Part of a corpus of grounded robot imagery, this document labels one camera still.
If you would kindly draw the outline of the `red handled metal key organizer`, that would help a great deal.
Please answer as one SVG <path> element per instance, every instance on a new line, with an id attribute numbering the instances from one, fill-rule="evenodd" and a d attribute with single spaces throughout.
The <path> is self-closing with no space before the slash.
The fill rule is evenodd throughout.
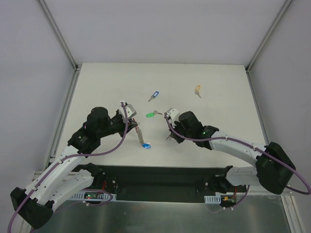
<path id="1" fill-rule="evenodd" d="M 135 130 L 136 130 L 136 133 L 138 135 L 139 143 L 142 145 L 142 144 L 144 144 L 144 139 L 143 139 L 142 131 L 139 128 L 139 122 L 137 122 L 134 118 L 133 118 L 133 122 L 137 124 L 137 126 L 135 127 Z"/>

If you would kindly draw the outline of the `key with blue oval tag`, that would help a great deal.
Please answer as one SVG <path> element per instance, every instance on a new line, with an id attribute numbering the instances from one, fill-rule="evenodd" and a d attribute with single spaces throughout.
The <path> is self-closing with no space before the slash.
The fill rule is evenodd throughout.
<path id="1" fill-rule="evenodd" d="M 148 150 L 151 149 L 151 143 L 150 142 L 143 143 L 143 144 L 141 144 L 141 146 L 145 149 L 148 149 Z"/>

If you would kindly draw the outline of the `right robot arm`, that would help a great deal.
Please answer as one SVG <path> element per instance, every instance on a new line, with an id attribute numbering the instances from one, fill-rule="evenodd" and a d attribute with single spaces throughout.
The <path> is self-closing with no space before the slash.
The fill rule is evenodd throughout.
<path id="1" fill-rule="evenodd" d="M 191 111 L 179 113 L 169 109 L 164 117 L 177 143 L 184 140 L 198 147 L 220 151 L 247 162 L 246 167 L 226 166 L 223 172 L 207 183 L 215 192 L 226 193 L 239 185 L 262 186 L 273 194 L 281 194 L 290 181 L 294 164 L 283 148 L 271 142 L 268 145 L 244 142 L 213 126 L 204 126 Z"/>

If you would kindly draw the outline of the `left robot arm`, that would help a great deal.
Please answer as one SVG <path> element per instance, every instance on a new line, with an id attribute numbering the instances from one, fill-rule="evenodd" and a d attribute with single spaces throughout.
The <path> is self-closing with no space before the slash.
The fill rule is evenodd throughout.
<path id="1" fill-rule="evenodd" d="M 102 192 L 104 173 L 92 163 L 72 178 L 66 181 L 64 178 L 86 158 L 96 156 L 94 150 L 100 146 L 102 138 L 118 133 L 124 140 L 126 134 L 137 126 L 132 119 L 135 115 L 133 106 L 125 101 L 121 102 L 114 117 L 110 117 L 104 107 L 93 108 L 61 155 L 30 185 L 24 189 L 16 187 L 11 192 L 15 212 L 7 231 L 11 232 L 17 216 L 22 217 L 33 229 L 39 229 L 65 201 L 79 191 L 91 187 L 95 192 Z"/>

